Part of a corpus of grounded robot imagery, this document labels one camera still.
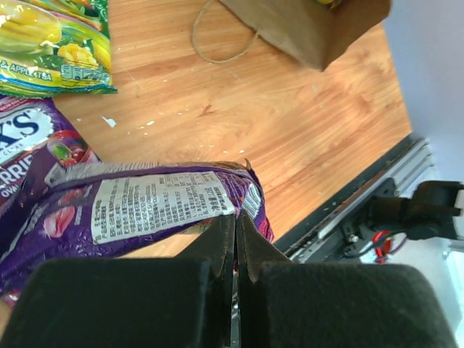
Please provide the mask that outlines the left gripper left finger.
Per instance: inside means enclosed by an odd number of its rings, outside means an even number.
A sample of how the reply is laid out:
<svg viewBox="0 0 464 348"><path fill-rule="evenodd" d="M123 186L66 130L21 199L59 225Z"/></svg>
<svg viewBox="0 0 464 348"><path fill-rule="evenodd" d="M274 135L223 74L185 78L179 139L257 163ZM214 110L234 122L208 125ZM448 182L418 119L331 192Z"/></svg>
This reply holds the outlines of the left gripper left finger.
<svg viewBox="0 0 464 348"><path fill-rule="evenodd" d="M29 278L3 347L227 347L236 220L175 257L62 258Z"/></svg>

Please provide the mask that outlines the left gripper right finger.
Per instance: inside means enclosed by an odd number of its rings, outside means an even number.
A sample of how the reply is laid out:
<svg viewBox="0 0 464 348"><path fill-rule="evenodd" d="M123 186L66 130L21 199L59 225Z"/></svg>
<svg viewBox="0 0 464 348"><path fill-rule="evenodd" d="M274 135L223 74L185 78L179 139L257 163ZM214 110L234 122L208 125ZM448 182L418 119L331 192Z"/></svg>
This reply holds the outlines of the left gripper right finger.
<svg viewBox="0 0 464 348"><path fill-rule="evenodd" d="M242 347L455 347L431 284L408 265L290 261L241 213Z"/></svg>

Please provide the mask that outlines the purple berries candy bag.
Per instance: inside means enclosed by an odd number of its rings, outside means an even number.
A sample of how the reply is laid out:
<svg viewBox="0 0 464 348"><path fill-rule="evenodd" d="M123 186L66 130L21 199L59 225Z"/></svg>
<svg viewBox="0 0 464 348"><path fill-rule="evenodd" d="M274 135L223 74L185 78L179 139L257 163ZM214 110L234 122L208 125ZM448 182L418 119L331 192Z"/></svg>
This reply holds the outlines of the purple berries candy bag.
<svg viewBox="0 0 464 348"><path fill-rule="evenodd" d="M32 162L40 194L43 176L99 157L50 99L1 97L1 208L13 201Z"/></svg>

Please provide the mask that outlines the red brown paper bag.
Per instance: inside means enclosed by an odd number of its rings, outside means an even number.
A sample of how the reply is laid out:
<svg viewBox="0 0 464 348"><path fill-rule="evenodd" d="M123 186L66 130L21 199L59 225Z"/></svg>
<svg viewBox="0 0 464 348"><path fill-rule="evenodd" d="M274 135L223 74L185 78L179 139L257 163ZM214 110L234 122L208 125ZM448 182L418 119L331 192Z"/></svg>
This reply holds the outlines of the red brown paper bag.
<svg viewBox="0 0 464 348"><path fill-rule="evenodd" d="M254 31L246 47L227 59L213 59L196 39L202 16L213 4L207 1L191 29L191 45L205 61L226 64L244 56L262 38L302 65L324 71L359 37L385 20L390 0L351 1L222 1L221 4Z"/></svg>

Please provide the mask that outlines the green yellow candy bag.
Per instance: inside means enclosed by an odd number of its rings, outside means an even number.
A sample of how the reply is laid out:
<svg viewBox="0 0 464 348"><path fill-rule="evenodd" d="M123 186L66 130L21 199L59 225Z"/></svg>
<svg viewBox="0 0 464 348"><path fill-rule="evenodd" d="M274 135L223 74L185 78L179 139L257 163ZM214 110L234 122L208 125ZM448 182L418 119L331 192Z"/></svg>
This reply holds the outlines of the green yellow candy bag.
<svg viewBox="0 0 464 348"><path fill-rule="evenodd" d="M1 94L113 94L107 1L2 1Z"/></svg>

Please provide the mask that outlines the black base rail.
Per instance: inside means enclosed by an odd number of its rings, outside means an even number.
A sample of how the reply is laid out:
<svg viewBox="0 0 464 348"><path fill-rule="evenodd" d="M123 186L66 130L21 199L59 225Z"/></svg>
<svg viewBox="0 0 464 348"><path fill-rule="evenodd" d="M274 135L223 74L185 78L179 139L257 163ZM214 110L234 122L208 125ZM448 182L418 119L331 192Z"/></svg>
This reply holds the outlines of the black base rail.
<svg viewBox="0 0 464 348"><path fill-rule="evenodd" d="M433 167L427 140L407 136L319 208L274 242L290 260L340 260L345 236L355 234L349 220L375 196L404 194Z"/></svg>

